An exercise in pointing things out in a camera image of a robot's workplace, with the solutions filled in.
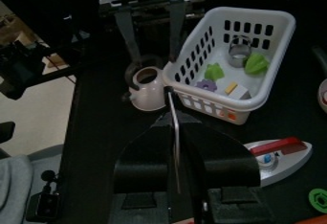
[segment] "cable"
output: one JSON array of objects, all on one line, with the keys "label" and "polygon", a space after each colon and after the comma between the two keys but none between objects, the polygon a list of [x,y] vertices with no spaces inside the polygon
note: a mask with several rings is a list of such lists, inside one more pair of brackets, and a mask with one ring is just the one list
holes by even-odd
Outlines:
[{"label": "cable", "polygon": [[[56,70],[61,70],[58,67],[57,67],[57,65],[56,65],[56,63],[48,58],[48,56],[45,57],[46,58],[46,60],[50,62],[50,64],[53,65],[53,67],[56,68]],[[66,76],[66,79],[74,84],[74,81]]]}]

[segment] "metal cup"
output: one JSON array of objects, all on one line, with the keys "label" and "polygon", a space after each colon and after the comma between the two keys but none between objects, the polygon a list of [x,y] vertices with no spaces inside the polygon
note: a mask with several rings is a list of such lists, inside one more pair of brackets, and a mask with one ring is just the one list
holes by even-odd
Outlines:
[{"label": "metal cup", "polygon": [[242,35],[234,36],[229,42],[228,63],[233,67],[245,67],[246,60],[250,56],[250,39]]}]

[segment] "purple toy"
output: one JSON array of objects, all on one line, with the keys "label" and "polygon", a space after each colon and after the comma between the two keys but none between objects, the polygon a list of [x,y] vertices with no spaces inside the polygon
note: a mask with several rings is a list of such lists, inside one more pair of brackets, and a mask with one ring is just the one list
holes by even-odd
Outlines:
[{"label": "purple toy", "polygon": [[197,88],[200,88],[202,90],[212,91],[212,92],[214,92],[216,89],[217,89],[216,83],[212,80],[208,80],[208,79],[204,79],[202,81],[198,81],[196,83],[194,87],[197,87]]}]

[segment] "white plastic basket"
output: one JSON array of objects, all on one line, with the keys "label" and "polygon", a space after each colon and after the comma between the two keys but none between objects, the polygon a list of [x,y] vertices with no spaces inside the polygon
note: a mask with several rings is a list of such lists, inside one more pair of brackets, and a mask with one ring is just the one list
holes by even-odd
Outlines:
[{"label": "white plastic basket", "polygon": [[[188,36],[176,62],[168,62],[162,68],[162,83],[173,87],[184,106],[242,124],[250,111],[266,101],[293,30],[294,18],[284,11],[210,9]],[[265,73],[249,76],[244,68],[228,64],[229,41],[234,35],[252,40],[252,52],[262,54],[269,62]],[[210,92],[194,85],[204,79],[206,64],[213,63],[220,64],[224,77],[216,81],[217,90]],[[236,100],[226,95],[224,89],[232,81],[246,87],[249,99]]]}]

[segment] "black table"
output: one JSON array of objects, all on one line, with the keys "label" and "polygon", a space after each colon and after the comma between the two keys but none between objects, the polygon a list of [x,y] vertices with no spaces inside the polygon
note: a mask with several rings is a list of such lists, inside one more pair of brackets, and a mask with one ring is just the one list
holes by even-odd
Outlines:
[{"label": "black table", "polygon": [[[282,58],[266,102],[234,125],[181,108],[205,125],[226,133],[241,143],[296,136],[312,144],[312,157],[278,183],[264,188],[277,223],[318,216],[308,201],[310,189],[327,189],[327,115],[316,102],[322,72],[310,46],[327,44],[327,28],[305,6],[285,9],[296,18],[296,30]],[[121,95],[128,90],[124,71],[125,52],[104,39],[98,56],[106,62],[78,74],[60,167],[62,214],[56,224],[105,224],[112,195],[114,161],[128,141],[154,122],[162,111],[144,113]]]}]

